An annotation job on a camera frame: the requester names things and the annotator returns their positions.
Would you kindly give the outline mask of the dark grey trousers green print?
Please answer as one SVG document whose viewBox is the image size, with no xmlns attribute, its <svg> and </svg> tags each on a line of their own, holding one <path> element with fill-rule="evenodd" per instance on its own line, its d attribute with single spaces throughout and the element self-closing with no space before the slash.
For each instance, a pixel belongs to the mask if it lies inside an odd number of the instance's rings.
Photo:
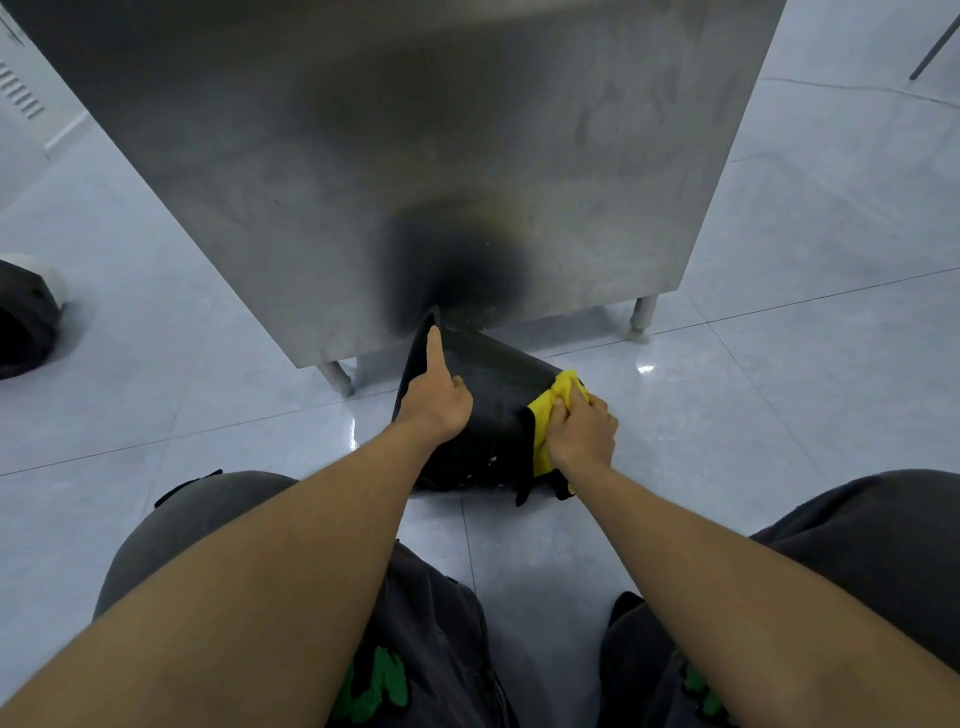
<svg viewBox="0 0 960 728">
<path fill-rule="evenodd" d="M 114 556 L 93 617 L 295 483 L 218 469 L 165 493 Z M 960 473 L 864 476 L 751 538 L 848 592 L 960 674 Z M 637 595 L 614 603 L 599 675 L 597 728 L 739 728 Z M 475 593 L 396 541 L 326 728 L 521 728 Z"/>
</svg>

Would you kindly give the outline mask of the stainless steel cabinet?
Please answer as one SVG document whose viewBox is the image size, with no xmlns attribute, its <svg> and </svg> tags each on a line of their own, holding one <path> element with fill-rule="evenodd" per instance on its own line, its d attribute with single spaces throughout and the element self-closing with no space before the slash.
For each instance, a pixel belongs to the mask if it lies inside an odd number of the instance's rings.
<svg viewBox="0 0 960 728">
<path fill-rule="evenodd" d="M 679 287 L 786 0 L 0 0 L 299 368 Z"/>
</svg>

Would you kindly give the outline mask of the white vented panel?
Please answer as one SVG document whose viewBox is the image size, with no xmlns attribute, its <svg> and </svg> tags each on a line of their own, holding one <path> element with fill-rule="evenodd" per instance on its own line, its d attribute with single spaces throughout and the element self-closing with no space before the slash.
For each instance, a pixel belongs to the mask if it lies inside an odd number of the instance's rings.
<svg viewBox="0 0 960 728">
<path fill-rule="evenodd" d="M 53 159 L 90 125 L 90 113 L 0 0 L 0 111 Z"/>
</svg>

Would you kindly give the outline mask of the metal cabinet leg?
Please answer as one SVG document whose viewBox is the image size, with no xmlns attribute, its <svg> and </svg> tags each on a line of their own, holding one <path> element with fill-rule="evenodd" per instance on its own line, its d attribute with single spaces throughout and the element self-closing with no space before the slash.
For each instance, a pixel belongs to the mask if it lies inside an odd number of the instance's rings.
<svg viewBox="0 0 960 728">
<path fill-rule="evenodd" d="M 354 381 L 339 361 L 333 360 L 318 363 L 316 369 L 329 386 L 341 397 L 350 398 L 354 395 Z"/>
<path fill-rule="evenodd" d="M 659 302 L 659 295 L 638 297 L 630 315 L 629 339 L 635 343 L 649 340 L 649 330 Z"/>
</svg>

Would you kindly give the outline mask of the yellow cleaning cloth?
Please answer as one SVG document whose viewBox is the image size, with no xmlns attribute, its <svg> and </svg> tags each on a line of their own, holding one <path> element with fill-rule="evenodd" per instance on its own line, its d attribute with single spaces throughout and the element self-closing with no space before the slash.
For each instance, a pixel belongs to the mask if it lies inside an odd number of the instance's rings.
<svg viewBox="0 0 960 728">
<path fill-rule="evenodd" d="M 554 466 L 546 445 L 546 435 L 551 421 L 553 408 L 557 401 L 563 402 L 565 407 L 570 406 L 570 395 L 574 390 L 580 391 L 589 401 L 590 392 L 582 383 L 576 370 L 561 370 L 553 383 L 526 406 L 525 413 L 532 417 L 532 468 L 534 483 L 545 482 L 553 489 L 559 501 L 565 501 L 575 496 L 575 491 L 562 473 Z"/>
</svg>

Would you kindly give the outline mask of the black plastic bin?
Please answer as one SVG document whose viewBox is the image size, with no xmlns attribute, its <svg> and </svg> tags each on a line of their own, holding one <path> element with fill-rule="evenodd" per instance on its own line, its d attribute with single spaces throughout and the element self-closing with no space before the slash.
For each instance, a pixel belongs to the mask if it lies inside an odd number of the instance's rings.
<svg viewBox="0 0 960 728">
<path fill-rule="evenodd" d="M 562 370 L 498 340 L 446 325 L 438 307 L 427 310 L 413 338 L 402 372 L 393 416 L 408 383 L 426 368 L 426 334 L 440 329 L 446 365 L 460 376 L 473 398 L 470 418 L 460 434 L 440 445 L 414 484 L 415 492 L 508 488 L 522 506 L 537 488 L 532 467 L 532 417 L 526 407 Z"/>
</svg>

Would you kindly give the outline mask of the person's left hand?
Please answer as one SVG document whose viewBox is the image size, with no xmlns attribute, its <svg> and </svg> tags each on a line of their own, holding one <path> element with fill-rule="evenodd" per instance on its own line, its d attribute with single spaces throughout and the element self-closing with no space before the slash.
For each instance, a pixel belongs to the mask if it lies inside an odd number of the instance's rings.
<svg viewBox="0 0 960 728">
<path fill-rule="evenodd" d="M 393 422 L 414 431 L 436 448 L 466 427 L 474 406 L 472 397 L 450 395 L 450 373 L 441 330 L 432 324 L 424 344 L 425 368 L 413 377 L 403 394 Z"/>
</svg>

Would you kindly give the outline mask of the person's right hand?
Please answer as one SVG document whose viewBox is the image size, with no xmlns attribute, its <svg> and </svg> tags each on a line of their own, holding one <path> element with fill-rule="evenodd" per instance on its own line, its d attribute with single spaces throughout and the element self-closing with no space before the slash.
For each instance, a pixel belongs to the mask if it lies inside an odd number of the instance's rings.
<svg viewBox="0 0 960 728">
<path fill-rule="evenodd" d="M 558 443 L 546 443 L 554 466 L 575 493 L 612 470 L 619 422 L 602 398 L 580 391 L 570 394 L 568 431 Z"/>
</svg>

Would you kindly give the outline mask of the person's left forearm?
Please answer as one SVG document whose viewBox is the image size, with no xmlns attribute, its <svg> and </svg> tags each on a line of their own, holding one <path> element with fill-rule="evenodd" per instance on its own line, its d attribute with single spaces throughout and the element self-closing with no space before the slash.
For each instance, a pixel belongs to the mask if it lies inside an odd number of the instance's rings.
<svg viewBox="0 0 960 728">
<path fill-rule="evenodd" d="M 398 420 L 199 540 L 23 685 L 0 728 L 324 728 L 449 436 Z"/>
</svg>

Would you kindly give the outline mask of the black bag in white bin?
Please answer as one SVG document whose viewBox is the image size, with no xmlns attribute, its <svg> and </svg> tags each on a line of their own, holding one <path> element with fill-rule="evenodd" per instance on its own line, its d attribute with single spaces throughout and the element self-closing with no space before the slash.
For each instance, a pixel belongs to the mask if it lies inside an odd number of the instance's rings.
<svg viewBox="0 0 960 728">
<path fill-rule="evenodd" d="M 22 252 L 0 252 L 0 381 L 40 368 L 58 345 L 69 289 L 63 274 Z"/>
</svg>

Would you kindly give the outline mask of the person's right forearm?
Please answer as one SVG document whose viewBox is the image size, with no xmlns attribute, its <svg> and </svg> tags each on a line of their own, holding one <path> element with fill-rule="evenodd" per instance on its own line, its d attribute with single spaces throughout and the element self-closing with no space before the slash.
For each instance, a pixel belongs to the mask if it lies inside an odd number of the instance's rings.
<svg viewBox="0 0 960 728">
<path fill-rule="evenodd" d="M 571 475 L 643 600 L 606 631 L 597 728 L 960 728 L 960 473 L 861 477 L 751 538 Z"/>
</svg>

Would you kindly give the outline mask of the black metal pole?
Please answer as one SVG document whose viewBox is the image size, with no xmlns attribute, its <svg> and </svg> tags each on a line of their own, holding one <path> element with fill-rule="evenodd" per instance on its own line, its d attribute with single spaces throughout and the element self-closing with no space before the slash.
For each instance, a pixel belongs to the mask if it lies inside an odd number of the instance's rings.
<svg viewBox="0 0 960 728">
<path fill-rule="evenodd" d="M 932 47 L 921 59 L 914 71 L 909 75 L 908 81 L 913 82 L 919 79 L 923 72 L 930 66 L 933 60 L 939 55 L 944 47 L 949 43 L 954 34 L 960 30 L 960 13 L 950 22 Z"/>
</svg>

